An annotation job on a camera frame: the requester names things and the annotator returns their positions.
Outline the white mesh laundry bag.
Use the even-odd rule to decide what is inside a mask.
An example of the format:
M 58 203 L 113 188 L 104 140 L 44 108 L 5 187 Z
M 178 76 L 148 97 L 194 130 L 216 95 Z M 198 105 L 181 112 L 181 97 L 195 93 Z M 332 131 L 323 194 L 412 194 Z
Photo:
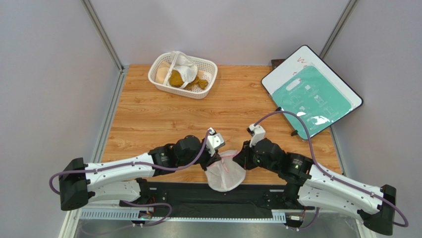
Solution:
M 234 162 L 237 150 L 220 153 L 221 160 L 212 163 L 205 170 L 208 185 L 218 192 L 228 192 L 239 186 L 246 177 L 246 170 Z

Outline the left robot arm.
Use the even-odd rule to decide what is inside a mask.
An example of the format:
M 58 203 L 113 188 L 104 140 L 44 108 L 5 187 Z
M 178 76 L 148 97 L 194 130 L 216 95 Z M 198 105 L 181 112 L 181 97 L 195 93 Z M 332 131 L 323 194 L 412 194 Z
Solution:
M 59 172 L 62 211 L 71 211 L 97 201 L 119 200 L 145 204 L 150 198 L 146 178 L 162 176 L 199 164 L 203 169 L 219 159 L 218 149 L 225 145 L 221 134 L 213 132 L 203 140 L 188 135 L 176 143 L 154 148 L 141 155 L 106 163 L 71 160 Z

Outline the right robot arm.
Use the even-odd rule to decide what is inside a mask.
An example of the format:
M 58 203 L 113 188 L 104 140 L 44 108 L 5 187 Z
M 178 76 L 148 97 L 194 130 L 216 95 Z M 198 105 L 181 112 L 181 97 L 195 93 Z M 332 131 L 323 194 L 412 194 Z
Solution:
M 381 235 L 393 234 L 395 187 L 367 185 L 334 173 L 309 157 L 283 151 L 265 138 L 245 141 L 234 162 L 246 170 L 264 168 L 287 182 L 282 203 L 289 209 L 318 207 L 350 216 Z

